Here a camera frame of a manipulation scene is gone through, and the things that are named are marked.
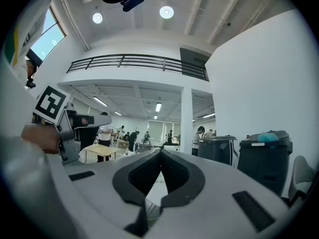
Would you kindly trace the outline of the person's left hand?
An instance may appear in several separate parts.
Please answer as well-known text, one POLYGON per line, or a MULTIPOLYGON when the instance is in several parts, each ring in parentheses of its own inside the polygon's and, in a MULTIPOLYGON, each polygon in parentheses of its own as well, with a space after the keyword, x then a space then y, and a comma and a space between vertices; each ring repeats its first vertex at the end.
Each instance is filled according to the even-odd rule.
POLYGON ((93 116, 74 115, 69 120, 73 129, 88 127, 90 124, 94 124, 93 116))

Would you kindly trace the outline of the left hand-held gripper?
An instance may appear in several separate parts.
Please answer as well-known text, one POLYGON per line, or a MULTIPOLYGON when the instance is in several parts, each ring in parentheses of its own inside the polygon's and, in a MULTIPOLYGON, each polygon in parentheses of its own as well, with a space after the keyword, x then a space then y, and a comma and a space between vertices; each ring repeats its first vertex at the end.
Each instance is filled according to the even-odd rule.
POLYGON ((98 127, 112 123, 110 116, 94 115, 93 126, 95 127, 75 130, 77 140, 80 142, 80 144, 77 144, 67 113, 69 99, 70 95, 67 92, 48 85, 37 97, 37 104, 34 109, 34 113, 52 123, 60 135, 58 148, 64 165, 77 161, 80 148, 84 149, 94 143, 99 130, 98 127))

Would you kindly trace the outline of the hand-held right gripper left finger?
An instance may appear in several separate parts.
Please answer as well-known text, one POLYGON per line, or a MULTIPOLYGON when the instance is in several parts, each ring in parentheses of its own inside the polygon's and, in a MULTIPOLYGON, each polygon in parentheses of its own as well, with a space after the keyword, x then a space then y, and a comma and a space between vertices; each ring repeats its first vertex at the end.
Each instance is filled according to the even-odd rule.
POLYGON ((151 177, 147 151, 101 163, 62 165, 56 155, 47 160, 64 210, 75 224, 77 239, 160 239, 159 223, 148 227, 145 194, 134 186, 151 177))

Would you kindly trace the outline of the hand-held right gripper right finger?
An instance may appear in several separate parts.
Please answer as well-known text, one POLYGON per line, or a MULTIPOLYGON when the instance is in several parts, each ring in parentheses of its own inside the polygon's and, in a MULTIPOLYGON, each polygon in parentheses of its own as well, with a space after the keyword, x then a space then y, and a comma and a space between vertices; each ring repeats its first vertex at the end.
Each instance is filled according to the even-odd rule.
POLYGON ((274 239, 286 224, 288 206, 238 169, 191 154, 171 153, 200 168, 205 185, 188 205, 164 208, 149 230, 151 239, 274 239), (260 232, 233 197, 242 191, 248 192, 275 220, 260 232))

